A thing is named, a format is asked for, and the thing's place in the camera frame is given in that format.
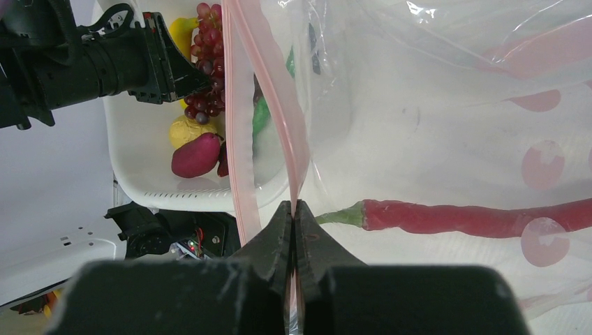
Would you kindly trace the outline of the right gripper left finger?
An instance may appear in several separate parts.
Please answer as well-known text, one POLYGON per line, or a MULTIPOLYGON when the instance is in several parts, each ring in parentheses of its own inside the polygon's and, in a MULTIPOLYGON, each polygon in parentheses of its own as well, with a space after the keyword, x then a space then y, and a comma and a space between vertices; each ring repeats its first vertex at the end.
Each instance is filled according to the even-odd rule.
POLYGON ((291 203, 283 201, 269 223, 232 255, 240 265, 235 334, 285 334, 293 271, 291 203))

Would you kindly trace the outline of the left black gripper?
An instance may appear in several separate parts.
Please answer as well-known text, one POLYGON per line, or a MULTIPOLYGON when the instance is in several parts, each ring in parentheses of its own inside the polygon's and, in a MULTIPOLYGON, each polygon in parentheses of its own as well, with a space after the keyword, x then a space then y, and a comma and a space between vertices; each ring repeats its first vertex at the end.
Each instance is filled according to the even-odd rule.
POLYGON ((211 81, 173 43, 160 13, 105 11, 78 31, 96 74, 98 98, 126 92, 138 102, 163 104, 207 89, 211 81))

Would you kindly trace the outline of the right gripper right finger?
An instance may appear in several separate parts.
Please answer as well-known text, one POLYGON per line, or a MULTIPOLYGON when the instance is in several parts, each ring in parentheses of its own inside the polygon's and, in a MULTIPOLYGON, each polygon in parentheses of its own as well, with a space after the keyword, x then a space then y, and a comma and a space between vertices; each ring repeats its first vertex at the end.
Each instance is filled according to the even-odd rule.
POLYGON ((299 330, 303 334, 332 334, 332 292, 326 275, 334 267, 365 264, 321 228, 303 200, 296 202, 294 260, 299 330))

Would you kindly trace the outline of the red chili pepper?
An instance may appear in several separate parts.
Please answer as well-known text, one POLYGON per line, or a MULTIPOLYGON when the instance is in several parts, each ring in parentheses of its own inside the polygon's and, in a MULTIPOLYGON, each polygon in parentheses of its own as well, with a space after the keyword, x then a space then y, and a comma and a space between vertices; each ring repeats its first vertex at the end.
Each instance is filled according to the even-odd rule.
POLYGON ((321 214, 316 217, 316 222, 343 223, 366 231, 399 228, 412 234, 462 232, 476 237, 506 239, 521 236, 526 226, 538 219, 549 220, 566 232, 589 228, 591 199, 508 210, 365 199, 348 208, 321 214))

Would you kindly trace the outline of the red grape bunch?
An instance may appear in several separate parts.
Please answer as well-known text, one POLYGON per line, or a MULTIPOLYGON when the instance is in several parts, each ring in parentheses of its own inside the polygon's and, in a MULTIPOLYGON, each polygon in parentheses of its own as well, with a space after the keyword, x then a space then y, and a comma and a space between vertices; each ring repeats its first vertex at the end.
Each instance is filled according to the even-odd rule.
POLYGON ((193 34, 190 55, 195 67, 208 76, 209 86, 185 97, 185 115, 198 124, 209 123, 225 110, 225 61, 221 4, 196 6, 199 26, 193 34))

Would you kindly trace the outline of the white plastic basket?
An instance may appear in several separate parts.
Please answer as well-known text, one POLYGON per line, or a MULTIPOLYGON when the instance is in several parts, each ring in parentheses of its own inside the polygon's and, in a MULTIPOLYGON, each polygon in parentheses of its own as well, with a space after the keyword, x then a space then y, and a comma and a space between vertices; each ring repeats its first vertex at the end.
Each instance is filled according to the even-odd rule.
POLYGON ((295 85, 280 63, 293 41, 288 11, 276 1, 223 1, 226 103, 205 125, 180 103, 141 103, 129 94, 105 97, 114 177, 134 202, 179 211, 232 211, 264 207, 280 197, 305 165, 286 165, 299 154, 306 124, 295 85), (193 178, 172 171, 176 149, 205 133, 228 141, 230 174, 215 169, 193 178))

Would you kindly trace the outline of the clear pink zip bag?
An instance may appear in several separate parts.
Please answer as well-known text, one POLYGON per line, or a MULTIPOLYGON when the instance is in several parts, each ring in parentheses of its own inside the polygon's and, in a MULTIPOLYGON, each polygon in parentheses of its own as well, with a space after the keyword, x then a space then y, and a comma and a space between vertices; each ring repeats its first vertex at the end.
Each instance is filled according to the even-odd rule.
MULTIPOLYGON (((590 1, 276 1, 288 11, 314 217, 361 200, 492 209, 591 199, 590 1)), ((280 65, 286 69, 286 59, 280 65)), ((591 227, 521 236, 320 224, 370 269, 502 277, 532 334, 591 333, 591 227)))

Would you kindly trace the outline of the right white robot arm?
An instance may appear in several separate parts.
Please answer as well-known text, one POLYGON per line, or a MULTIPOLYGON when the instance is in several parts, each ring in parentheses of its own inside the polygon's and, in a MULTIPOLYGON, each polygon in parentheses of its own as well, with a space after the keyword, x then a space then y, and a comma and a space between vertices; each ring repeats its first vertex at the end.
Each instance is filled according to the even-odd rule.
POLYGON ((289 323, 290 284, 297 284, 305 334, 370 334, 380 328, 369 290, 356 295, 370 269, 324 231, 303 201, 282 202, 261 226, 256 208, 227 214, 150 210, 135 203, 108 218, 141 256, 143 241, 166 251, 199 223, 229 223, 242 243, 232 255, 203 261, 142 263, 87 260, 72 274, 90 241, 25 246, 1 257, 1 305, 19 304, 70 287, 51 334, 282 334, 289 323))

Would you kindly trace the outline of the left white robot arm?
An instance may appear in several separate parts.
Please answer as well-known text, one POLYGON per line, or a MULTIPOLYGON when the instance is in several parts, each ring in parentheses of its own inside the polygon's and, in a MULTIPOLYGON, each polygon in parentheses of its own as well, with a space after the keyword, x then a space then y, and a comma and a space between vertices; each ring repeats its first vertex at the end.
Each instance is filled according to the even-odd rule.
POLYGON ((89 26, 69 1, 1 2, 1 126, 54 125, 53 111, 126 92, 179 101, 210 85, 173 43, 163 17, 115 3, 89 26))

